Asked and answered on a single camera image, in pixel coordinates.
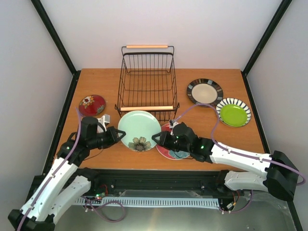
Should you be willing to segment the mint green flower plate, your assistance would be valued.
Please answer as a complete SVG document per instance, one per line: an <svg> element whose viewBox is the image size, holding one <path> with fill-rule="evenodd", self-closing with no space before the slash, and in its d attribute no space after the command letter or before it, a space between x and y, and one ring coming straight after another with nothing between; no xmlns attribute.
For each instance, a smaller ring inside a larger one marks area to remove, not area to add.
<svg viewBox="0 0 308 231"><path fill-rule="evenodd" d="M122 143L135 152L146 152L156 146L152 136L161 132L158 120L146 111L132 111L121 117L118 129L126 134Z"/></svg>

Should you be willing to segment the dark red flower plate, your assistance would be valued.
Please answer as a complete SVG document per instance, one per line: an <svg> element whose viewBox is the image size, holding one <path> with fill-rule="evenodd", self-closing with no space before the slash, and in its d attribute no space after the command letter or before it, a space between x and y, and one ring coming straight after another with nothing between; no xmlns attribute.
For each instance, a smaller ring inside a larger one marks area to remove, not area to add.
<svg viewBox="0 0 308 231"><path fill-rule="evenodd" d="M100 95L93 94L84 97L80 101L78 110L83 116L97 116L105 107L105 99Z"/></svg>

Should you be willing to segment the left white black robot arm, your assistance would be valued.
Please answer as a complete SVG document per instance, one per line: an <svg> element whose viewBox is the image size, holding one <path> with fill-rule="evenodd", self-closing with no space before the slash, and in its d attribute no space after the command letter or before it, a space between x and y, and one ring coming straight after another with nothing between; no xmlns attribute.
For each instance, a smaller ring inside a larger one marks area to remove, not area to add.
<svg viewBox="0 0 308 231"><path fill-rule="evenodd" d="M52 231L59 218L81 196L100 192L98 172L80 169L93 149L106 149L118 143L125 132L107 127L110 116L84 117L70 134L54 163L34 194L21 209L13 209L8 220L17 231Z"/></svg>

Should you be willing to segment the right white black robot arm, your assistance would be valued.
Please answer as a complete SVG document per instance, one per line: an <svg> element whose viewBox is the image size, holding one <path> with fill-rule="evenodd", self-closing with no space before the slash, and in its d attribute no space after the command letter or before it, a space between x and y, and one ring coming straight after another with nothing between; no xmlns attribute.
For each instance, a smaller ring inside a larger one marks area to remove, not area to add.
<svg viewBox="0 0 308 231"><path fill-rule="evenodd" d="M157 133L152 140L168 150L188 152L199 162L241 169L241 172L229 171L226 174L224 185L230 190L257 190L283 201L294 199L299 171L280 151L259 154L229 147L213 138L197 136L183 122L173 123L171 131Z"/></svg>

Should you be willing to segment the red and teal flower plate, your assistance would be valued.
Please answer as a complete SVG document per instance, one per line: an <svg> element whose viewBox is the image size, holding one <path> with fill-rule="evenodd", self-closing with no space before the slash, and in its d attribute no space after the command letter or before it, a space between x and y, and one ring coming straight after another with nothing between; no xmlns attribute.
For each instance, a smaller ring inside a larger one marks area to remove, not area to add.
<svg viewBox="0 0 308 231"><path fill-rule="evenodd" d="M168 150L160 145L156 145L156 149L162 156L170 160L182 160L182 159L188 159L190 157L190 154L187 152L183 151L175 152L172 150Z"/></svg>

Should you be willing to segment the black rimmed beige plate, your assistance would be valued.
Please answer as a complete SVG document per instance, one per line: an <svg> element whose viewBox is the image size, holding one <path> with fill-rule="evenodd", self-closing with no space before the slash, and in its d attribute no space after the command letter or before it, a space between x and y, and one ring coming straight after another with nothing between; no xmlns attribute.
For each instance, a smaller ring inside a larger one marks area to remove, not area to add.
<svg viewBox="0 0 308 231"><path fill-rule="evenodd" d="M222 87L215 81L199 78L189 83L186 94L194 104L205 103L215 107L222 101L224 93Z"/></svg>

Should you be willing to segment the green striped rim plate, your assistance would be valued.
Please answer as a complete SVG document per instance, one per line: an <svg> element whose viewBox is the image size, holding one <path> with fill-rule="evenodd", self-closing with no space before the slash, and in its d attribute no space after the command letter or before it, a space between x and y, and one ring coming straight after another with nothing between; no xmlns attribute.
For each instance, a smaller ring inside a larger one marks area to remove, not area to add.
<svg viewBox="0 0 308 231"><path fill-rule="evenodd" d="M220 121L230 127L243 127L252 117L249 106L240 99L225 98L217 106Z"/></svg>

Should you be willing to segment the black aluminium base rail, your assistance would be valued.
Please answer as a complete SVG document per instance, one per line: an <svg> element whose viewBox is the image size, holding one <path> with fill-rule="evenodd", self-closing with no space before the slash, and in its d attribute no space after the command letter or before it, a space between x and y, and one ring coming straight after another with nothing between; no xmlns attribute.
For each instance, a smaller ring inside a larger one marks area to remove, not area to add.
<svg viewBox="0 0 308 231"><path fill-rule="evenodd" d="M78 176L83 176L89 188L86 195L101 193L120 194L124 191L192 191L199 195L213 197L231 197L233 190L224 185L224 178L229 170L216 172L180 172L180 171L133 171L133 170L95 170L79 169L64 174L58 171L47 176L47 189L61 190L67 188ZM240 194L248 190L236 190Z"/></svg>

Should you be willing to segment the left black frame post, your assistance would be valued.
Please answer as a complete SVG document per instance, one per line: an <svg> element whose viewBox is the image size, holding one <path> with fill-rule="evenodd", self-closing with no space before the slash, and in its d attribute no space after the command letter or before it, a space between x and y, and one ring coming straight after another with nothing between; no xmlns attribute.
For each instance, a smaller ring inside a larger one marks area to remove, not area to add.
<svg viewBox="0 0 308 231"><path fill-rule="evenodd" d="M32 5L34 6L36 12L38 13L41 21L43 22L43 24L45 25L50 37L52 38L55 46L57 47L60 55L62 56L66 66L68 67L70 73L72 75L74 75L75 73L77 73L77 70L71 60L71 58L69 57L55 27L53 26L52 21L50 20L42 2L40 0L31 0Z"/></svg>

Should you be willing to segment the black frame post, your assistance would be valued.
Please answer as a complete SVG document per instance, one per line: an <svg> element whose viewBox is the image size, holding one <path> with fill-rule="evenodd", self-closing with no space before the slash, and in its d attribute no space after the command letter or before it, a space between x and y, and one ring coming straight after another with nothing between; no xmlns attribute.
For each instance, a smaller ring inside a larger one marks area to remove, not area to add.
<svg viewBox="0 0 308 231"><path fill-rule="evenodd" d="M292 0L282 0L280 5L278 6L274 16L272 17L271 21L269 22L265 32L263 33L261 39L259 40L256 48L254 49L251 57L249 58L245 68L242 71L243 77L247 77L251 69L253 68L255 62L257 61L258 57L260 56L262 50L266 46L268 40L270 39L271 35L273 34L274 30L278 26L280 20L284 16L285 12L287 11L288 7L292 3Z"/></svg>
<svg viewBox="0 0 308 231"><path fill-rule="evenodd" d="M32 5L34 6L36 12L38 13L41 21L43 22L43 24L45 25L50 37L52 38L55 46L57 47L60 55L62 56L66 66L68 67L70 73L72 75L74 75L75 73L77 73L77 70L71 60L71 58L69 57L55 27L53 26L52 21L50 20L42 2L40 0L31 0Z"/></svg>

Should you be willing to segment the right black frame post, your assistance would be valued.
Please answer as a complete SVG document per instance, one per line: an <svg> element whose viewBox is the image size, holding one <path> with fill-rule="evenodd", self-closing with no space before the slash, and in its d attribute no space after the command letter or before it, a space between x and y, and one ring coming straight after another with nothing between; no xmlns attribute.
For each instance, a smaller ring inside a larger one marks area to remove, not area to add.
<svg viewBox="0 0 308 231"><path fill-rule="evenodd" d="M263 33L261 39L259 40L256 48L254 49L251 57L249 58L245 68L242 71L243 77L247 77L251 69L253 68L255 62L257 61L258 57L260 56L262 50L266 46L268 40L270 39L271 35L273 34L274 30L278 26L280 20L284 16L285 12L287 11L288 7L292 3L292 0L282 0L280 5L278 6L274 16L272 17L271 21L269 22L265 32Z"/></svg>

